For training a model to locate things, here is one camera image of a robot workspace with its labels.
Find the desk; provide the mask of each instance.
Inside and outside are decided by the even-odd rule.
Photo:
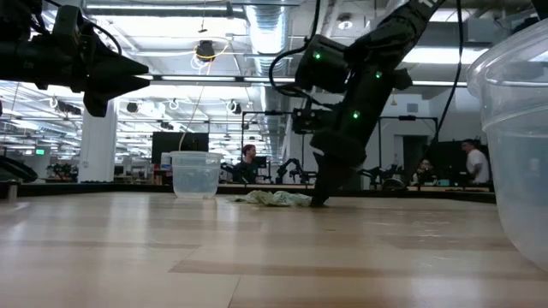
[[[418,192],[418,187],[408,187],[410,192]],[[488,193],[489,187],[420,187],[421,192],[482,192]]]
[[[5,307],[548,307],[548,273],[512,246],[492,204],[293,209],[105,192],[21,205],[0,220]]]
[[[117,182],[117,181],[133,184],[134,183],[134,177],[131,176],[131,175],[117,175],[117,176],[114,177],[114,182]]]

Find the plastic container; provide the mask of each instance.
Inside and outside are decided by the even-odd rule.
[[[479,58],[468,90],[482,103],[504,231],[548,270],[548,20]]]
[[[217,192],[220,154],[172,151],[173,190],[179,198],[213,198]]]

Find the black cable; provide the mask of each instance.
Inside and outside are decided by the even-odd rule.
[[[321,1],[316,0],[316,7],[314,9],[314,20],[313,20],[313,25],[312,25],[312,31],[310,32],[310,38],[305,38],[305,44],[301,48],[297,48],[297,49],[294,49],[294,50],[288,50],[288,51],[285,51],[285,52],[279,54],[278,56],[276,56],[274,58],[274,60],[272,61],[271,66],[268,69],[268,80],[270,81],[272,87],[274,88],[274,90],[276,90],[277,92],[279,92],[279,93],[281,93],[285,96],[289,96],[289,97],[292,97],[292,98],[311,98],[313,102],[315,101],[315,99],[313,99],[310,95],[306,94],[304,91],[302,91],[301,89],[298,89],[294,86],[291,86],[291,87],[277,86],[276,82],[274,81],[274,68],[276,67],[276,64],[278,62],[280,62],[282,59],[284,59],[286,56],[291,56],[291,55],[294,55],[294,54],[298,54],[298,53],[303,52],[304,50],[307,49],[308,44],[310,43],[310,39],[312,39],[312,37],[316,34],[316,31],[318,30],[320,7],[321,7]]]
[[[58,8],[61,8],[61,4],[53,1],[53,0],[44,0],[46,1],[47,3],[49,4],[52,4]],[[96,29],[98,29],[100,32],[104,33],[104,35],[106,35],[107,37],[109,37],[109,39],[112,41],[112,43],[114,43],[114,45],[116,46],[116,49],[118,50],[118,55],[121,55],[122,54],[122,47],[120,46],[120,43],[118,43],[118,40],[116,40],[116,38],[114,37],[114,35],[110,34],[110,32],[104,30],[100,25],[96,24],[95,22],[93,21],[90,21],[88,19],[86,19],[87,21],[89,21],[92,26]]]
[[[122,54],[122,47],[120,46],[120,43],[118,43],[118,40],[114,37],[114,35],[110,34],[108,31],[104,30],[100,25],[98,25],[94,22],[91,22],[91,21],[89,21],[89,22],[92,24],[92,26],[94,28],[98,29],[100,32],[104,33],[104,35],[109,37],[109,39],[112,41],[112,43],[114,43],[114,45],[116,46],[116,49],[118,50],[118,55],[121,55]]]
[[[428,152],[432,149],[432,147],[438,142],[439,133],[442,130],[442,126],[444,124],[445,117],[447,116],[447,112],[449,111],[451,101],[453,100],[453,97],[455,96],[456,86],[461,78],[462,52],[464,51],[464,23],[462,21],[462,0],[456,0],[456,10],[457,10],[457,17],[458,17],[458,24],[459,24],[459,63],[456,65],[455,82],[453,83],[453,87],[451,88],[449,98],[447,99],[447,104],[445,104],[442,117],[439,120],[438,130],[436,131],[436,134],[434,135],[433,141],[428,146],[425,153],[422,155],[422,158],[420,159],[421,162],[426,158],[426,155],[428,155]],[[419,166],[417,166],[413,174],[417,173],[418,170],[419,170]],[[406,189],[408,187],[408,184],[409,184],[409,181],[407,181],[406,186],[403,189]]]

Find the man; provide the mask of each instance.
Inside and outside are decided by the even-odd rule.
[[[485,154],[478,150],[475,141],[467,139],[462,141],[462,149],[467,153],[466,167],[468,173],[474,178],[473,184],[484,184],[490,180],[489,161]]]
[[[257,178],[259,167],[253,163],[254,158],[257,156],[257,149],[255,145],[246,145],[241,149],[243,153],[243,159],[235,167],[236,177],[235,180],[241,183],[254,184]]]

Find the white shirt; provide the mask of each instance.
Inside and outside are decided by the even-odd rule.
[[[487,157],[480,150],[473,149],[468,153],[468,160],[466,161],[466,168],[468,172],[472,174],[474,172],[474,166],[480,165],[479,173],[474,179],[474,184],[487,183],[490,180],[489,176],[489,161]]]

